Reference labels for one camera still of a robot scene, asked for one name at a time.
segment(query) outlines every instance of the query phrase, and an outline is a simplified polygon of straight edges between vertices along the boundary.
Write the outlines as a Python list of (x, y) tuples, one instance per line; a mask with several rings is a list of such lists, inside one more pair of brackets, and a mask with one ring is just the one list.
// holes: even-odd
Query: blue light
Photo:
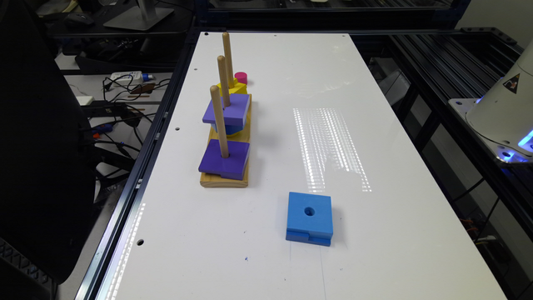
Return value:
[(513, 158), (513, 156), (515, 156), (515, 153), (514, 153), (514, 152), (513, 152), (513, 153), (511, 153), (511, 155), (510, 155), (510, 156), (508, 156), (508, 157), (504, 157), (504, 158), (503, 158), (503, 160), (505, 160), (505, 161), (509, 162), (509, 161), (511, 160), (511, 158)]
[(526, 137), (522, 138), (522, 140), (518, 143), (518, 146), (522, 147), (526, 145), (531, 139), (533, 138), (533, 130), (531, 130), (530, 134), (526, 135)]

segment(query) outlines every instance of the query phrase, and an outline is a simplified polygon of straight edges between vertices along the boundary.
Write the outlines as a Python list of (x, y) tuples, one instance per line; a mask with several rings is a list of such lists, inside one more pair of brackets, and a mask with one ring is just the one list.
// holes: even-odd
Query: pink block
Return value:
[(248, 84), (248, 75), (244, 72), (236, 72), (235, 78), (239, 83)]

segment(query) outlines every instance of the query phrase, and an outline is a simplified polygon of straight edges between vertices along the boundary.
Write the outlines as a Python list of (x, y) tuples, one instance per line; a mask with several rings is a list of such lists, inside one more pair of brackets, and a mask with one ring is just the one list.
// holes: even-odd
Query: blue square block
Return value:
[[(226, 126), (244, 126), (247, 123), (248, 108), (250, 107), (250, 95), (231, 94), (230, 106), (224, 108), (224, 124)], [(204, 123), (215, 124), (215, 112), (213, 101), (209, 102), (206, 113), (203, 115)]]
[(332, 236), (331, 197), (289, 192), (285, 239), (330, 246)]

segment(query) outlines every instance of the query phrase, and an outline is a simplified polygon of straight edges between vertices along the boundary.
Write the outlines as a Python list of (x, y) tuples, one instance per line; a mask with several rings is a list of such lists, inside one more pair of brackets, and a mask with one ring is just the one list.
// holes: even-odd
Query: wooden peg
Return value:
[(215, 122), (217, 122), (218, 142), (220, 143), (220, 154), (222, 158), (229, 158), (227, 151), (226, 124), (224, 123), (224, 111), (222, 110), (222, 101), (220, 100), (220, 91), (217, 86), (211, 86), (211, 101), (215, 111)]
[(222, 98), (224, 99), (224, 107), (232, 105), (230, 103), (230, 90), (227, 85), (227, 76), (226, 76), (226, 59), (220, 55), (218, 56), (218, 76), (220, 77), (220, 88), (222, 89)]
[(232, 61), (232, 46), (230, 44), (230, 34), (225, 32), (222, 34), (222, 42), (224, 44), (224, 56), (226, 57), (226, 72), (227, 83), (229, 88), (233, 88), (233, 61)]

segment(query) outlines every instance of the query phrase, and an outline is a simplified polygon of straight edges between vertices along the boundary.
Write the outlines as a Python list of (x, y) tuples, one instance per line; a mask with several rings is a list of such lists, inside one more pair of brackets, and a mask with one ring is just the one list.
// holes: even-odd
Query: hole in block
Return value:
[(303, 212), (309, 217), (315, 214), (315, 210), (312, 207), (306, 207), (306, 209), (304, 209)]

